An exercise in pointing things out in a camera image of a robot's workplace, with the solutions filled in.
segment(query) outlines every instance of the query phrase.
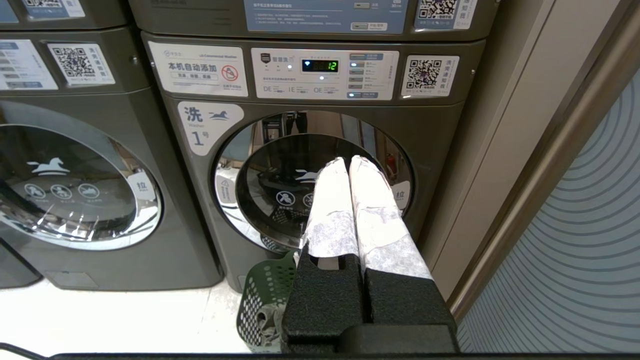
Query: tile floor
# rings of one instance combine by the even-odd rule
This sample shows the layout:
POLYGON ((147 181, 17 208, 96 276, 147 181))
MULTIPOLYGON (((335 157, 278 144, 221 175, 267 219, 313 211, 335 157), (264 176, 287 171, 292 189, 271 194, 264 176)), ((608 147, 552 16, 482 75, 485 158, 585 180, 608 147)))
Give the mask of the tile floor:
MULTIPOLYGON (((95 292, 43 280, 0 290, 0 342, 51 356, 64 352, 249 352, 236 332, 241 295, 213 288, 95 292)), ((24 360, 0 350, 2 360, 24 360)))

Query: laundry basket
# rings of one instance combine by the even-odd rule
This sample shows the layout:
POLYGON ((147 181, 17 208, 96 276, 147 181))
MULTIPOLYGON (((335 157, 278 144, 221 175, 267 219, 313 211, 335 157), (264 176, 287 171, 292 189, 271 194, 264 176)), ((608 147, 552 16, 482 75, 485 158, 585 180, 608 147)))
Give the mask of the laundry basket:
POLYGON ((240 338, 252 352, 280 352, 280 344, 260 345, 256 314, 268 304, 286 305, 296 274, 294 252, 279 260, 267 260, 255 265, 246 276, 236 328, 240 338))

